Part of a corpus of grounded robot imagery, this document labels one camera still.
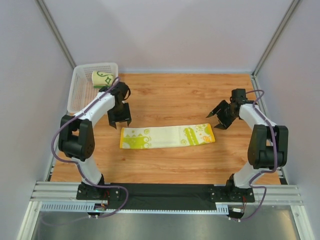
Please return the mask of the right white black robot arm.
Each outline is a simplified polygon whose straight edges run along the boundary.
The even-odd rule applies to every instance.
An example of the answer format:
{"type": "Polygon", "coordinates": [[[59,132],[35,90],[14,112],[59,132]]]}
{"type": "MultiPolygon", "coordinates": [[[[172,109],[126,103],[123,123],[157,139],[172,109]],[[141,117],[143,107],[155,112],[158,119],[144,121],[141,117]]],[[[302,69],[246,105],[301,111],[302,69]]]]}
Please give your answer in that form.
{"type": "Polygon", "coordinates": [[[252,130],[247,163],[232,174],[224,186],[210,188],[210,196],[217,202],[254,202],[253,184],[264,174],[274,173],[283,167],[288,158],[289,130],[278,125],[263,114],[256,100],[247,98],[243,88],[233,89],[229,101],[222,100],[209,114],[216,116],[217,129],[226,130],[240,119],[252,130]]]}

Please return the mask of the white yellow patterned towel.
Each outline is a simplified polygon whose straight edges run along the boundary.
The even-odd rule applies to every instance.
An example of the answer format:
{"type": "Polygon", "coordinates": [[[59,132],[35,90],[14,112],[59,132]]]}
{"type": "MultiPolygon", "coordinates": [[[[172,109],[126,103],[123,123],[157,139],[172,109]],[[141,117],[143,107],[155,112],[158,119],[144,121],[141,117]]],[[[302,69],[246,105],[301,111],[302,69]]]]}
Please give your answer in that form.
{"type": "Polygon", "coordinates": [[[142,150],[200,146],[215,143],[209,123],[163,127],[123,127],[120,149],[142,150]]]}

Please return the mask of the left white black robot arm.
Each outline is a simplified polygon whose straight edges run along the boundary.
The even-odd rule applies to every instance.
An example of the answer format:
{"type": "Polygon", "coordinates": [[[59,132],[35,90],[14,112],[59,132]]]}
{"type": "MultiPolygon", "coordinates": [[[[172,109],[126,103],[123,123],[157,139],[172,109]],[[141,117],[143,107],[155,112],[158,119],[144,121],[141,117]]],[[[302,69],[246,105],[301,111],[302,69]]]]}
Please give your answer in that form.
{"type": "Polygon", "coordinates": [[[117,127],[117,123],[132,122],[130,106],[126,100],[131,95],[127,84],[116,81],[112,86],[99,90],[96,97],[82,110],[73,116],[61,118],[58,130],[58,149],[76,165],[82,181],[79,192],[97,192],[106,187],[104,176],[98,170],[94,160],[95,136],[94,127],[107,115],[109,125],[117,127]]]}

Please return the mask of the green patterned towel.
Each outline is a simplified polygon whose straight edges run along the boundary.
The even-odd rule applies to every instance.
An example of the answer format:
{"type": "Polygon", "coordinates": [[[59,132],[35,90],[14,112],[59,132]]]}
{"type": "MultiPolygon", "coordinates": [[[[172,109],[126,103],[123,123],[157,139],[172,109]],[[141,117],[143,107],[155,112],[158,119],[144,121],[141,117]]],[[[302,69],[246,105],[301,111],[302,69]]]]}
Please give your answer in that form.
{"type": "Polygon", "coordinates": [[[92,85],[95,89],[110,87],[114,84],[115,77],[112,73],[93,71],[91,75],[92,85]]]}

